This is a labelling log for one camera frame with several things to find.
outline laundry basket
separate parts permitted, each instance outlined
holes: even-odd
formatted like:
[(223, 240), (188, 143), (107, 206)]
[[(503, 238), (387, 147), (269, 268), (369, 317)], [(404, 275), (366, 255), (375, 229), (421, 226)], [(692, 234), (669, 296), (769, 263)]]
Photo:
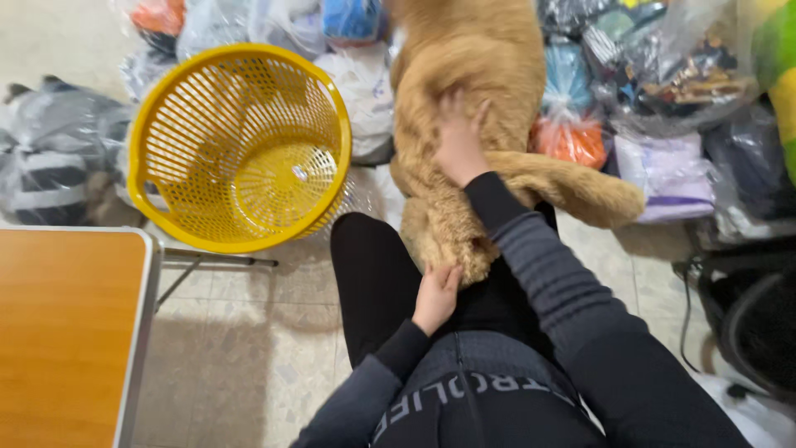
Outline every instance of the laundry basket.
[[(192, 57), (147, 96), (127, 188), (177, 240), (253, 252), (324, 226), (350, 158), (345, 105), (321, 69), (272, 45), (229, 45)], [(168, 210), (147, 199), (155, 188)]]

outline right hand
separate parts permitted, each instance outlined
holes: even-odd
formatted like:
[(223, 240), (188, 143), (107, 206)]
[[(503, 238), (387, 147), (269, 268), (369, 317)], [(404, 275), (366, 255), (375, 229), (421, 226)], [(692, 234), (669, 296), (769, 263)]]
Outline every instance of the right hand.
[(489, 111), (490, 101), (478, 106), (475, 118), (464, 115), (464, 90), (445, 92), (439, 102), (440, 145), (434, 161), (459, 188), (464, 188), (479, 175), (490, 171), (481, 151), (481, 125)]
[(435, 268), (426, 265), (426, 273), (417, 292), (415, 314), (412, 316), (412, 322), (426, 336), (431, 337), (453, 315), (461, 279), (461, 266)]

